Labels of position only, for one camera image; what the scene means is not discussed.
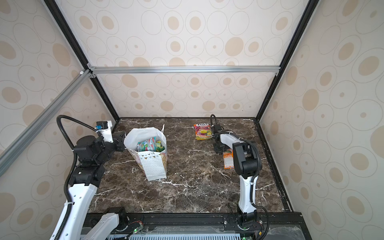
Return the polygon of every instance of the patterned wallpaper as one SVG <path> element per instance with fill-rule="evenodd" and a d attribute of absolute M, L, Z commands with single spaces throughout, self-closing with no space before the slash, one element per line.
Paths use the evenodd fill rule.
<path fill-rule="evenodd" d="M 275 73 L 100 74 L 120 117 L 253 117 Z"/>
<path fill-rule="evenodd" d="M 79 69 L 39 1 L 0 1 L 0 154 Z"/>
<path fill-rule="evenodd" d="M 57 0 L 93 66 L 279 65 L 307 0 Z"/>
<path fill-rule="evenodd" d="M 65 114 L 91 126 L 113 118 L 90 80 L 72 95 L 57 115 Z M 75 144 L 92 130 L 62 120 Z M 63 184 L 73 161 L 54 117 L 0 177 L 0 240 L 49 239 L 66 200 Z"/>
<path fill-rule="evenodd" d="M 314 240 L 383 239 L 384 1 L 324 0 L 262 118 Z"/>

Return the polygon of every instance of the marble surface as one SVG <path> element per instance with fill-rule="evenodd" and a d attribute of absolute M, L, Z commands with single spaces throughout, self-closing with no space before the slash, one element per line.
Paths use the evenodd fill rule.
<path fill-rule="evenodd" d="M 257 180 L 256 201 L 269 212 L 282 212 L 275 181 L 252 119 L 218 119 L 225 128 L 247 140 L 254 140 L 263 161 Z M 205 119 L 121 119 L 116 131 L 165 124 L 168 160 L 167 178 L 148 181 L 131 154 L 116 152 L 105 166 L 100 187 L 88 212 L 124 206 L 127 212 L 229 212 L 236 211 L 240 196 L 239 176 L 224 169 L 223 156 L 215 153 L 213 139 L 195 140 L 193 124 Z"/>

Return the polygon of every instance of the horizontal metal bar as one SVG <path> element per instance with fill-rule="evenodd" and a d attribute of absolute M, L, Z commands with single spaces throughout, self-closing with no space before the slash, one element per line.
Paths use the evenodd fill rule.
<path fill-rule="evenodd" d="M 116 73 L 277 73 L 280 66 L 91 67 L 96 74 Z"/>
<path fill-rule="evenodd" d="M 90 76 L 89 70 L 78 75 L 43 112 L 11 143 L 0 157 L 0 176 L 12 165 L 23 150 L 34 140 L 46 124 L 56 115 L 72 94 Z"/>

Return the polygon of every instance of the brown marble tabletop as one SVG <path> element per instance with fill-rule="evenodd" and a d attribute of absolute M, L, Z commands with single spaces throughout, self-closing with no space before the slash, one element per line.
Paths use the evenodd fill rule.
<path fill-rule="evenodd" d="M 283 204 L 252 119 L 218 118 L 235 134 L 257 143 L 263 162 L 257 180 L 256 202 L 269 212 L 283 212 Z M 116 152 L 105 166 L 105 174 L 88 212 L 124 206 L 127 212 L 229 212 L 236 211 L 240 180 L 234 169 L 224 169 L 223 155 L 215 153 L 213 139 L 195 140 L 191 126 L 208 118 L 121 119 L 116 131 L 165 125 L 168 160 L 167 178 L 148 181 L 131 154 Z"/>

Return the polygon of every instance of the white gift bag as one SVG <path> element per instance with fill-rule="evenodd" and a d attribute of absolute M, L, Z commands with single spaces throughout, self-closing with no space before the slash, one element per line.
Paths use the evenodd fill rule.
<path fill-rule="evenodd" d="M 140 168 L 144 170 L 148 181 L 167 177 L 167 139 L 163 134 L 163 131 L 164 125 L 161 131 L 154 127 L 134 128 L 124 139 L 125 147 L 136 160 Z M 137 152 L 137 143 L 152 137 L 156 137 L 156 141 L 160 140 L 165 149 L 162 152 Z"/>

